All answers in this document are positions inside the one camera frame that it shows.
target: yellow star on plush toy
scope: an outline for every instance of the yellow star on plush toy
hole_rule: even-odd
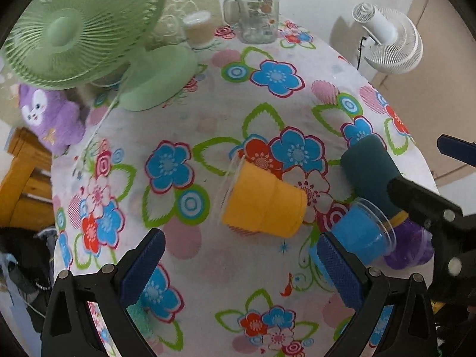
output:
[[[55,133],[56,133],[55,129],[48,130],[48,134],[46,134],[46,136],[43,137],[43,141],[48,141],[49,144],[53,146],[56,141],[56,137],[54,136]]]

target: clear glass jar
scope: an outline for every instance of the clear glass jar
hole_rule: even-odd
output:
[[[225,0],[225,22],[246,44],[268,44],[278,39],[279,0]]]

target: floral tablecloth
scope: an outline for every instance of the floral tablecloth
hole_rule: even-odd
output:
[[[308,255],[354,198],[342,153],[376,134],[407,178],[436,190],[430,170],[370,83],[290,21],[264,46],[219,28],[198,57],[199,71],[180,93],[148,111],[114,108],[82,154],[116,92],[91,103],[85,142],[53,162],[56,274],[97,272],[161,228],[166,252],[140,298],[157,355],[322,356],[352,316]],[[291,239],[211,223],[236,152],[308,194]],[[432,264],[399,275],[415,271],[431,281]],[[92,312],[117,355],[94,305]]]

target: teal fuzzy object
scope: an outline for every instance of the teal fuzzy object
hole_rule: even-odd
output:
[[[144,310],[140,299],[135,305],[129,306],[127,312],[145,339],[152,336],[152,329],[149,325],[147,313]]]

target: green electric fan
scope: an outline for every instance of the green electric fan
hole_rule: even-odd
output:
[[[120,105],[157,106],[197,71],[186,46],[146,51],[165,0],[33,0],[11,31],[3,57],[22,81],[60,90],[93,82],[130,63]]]

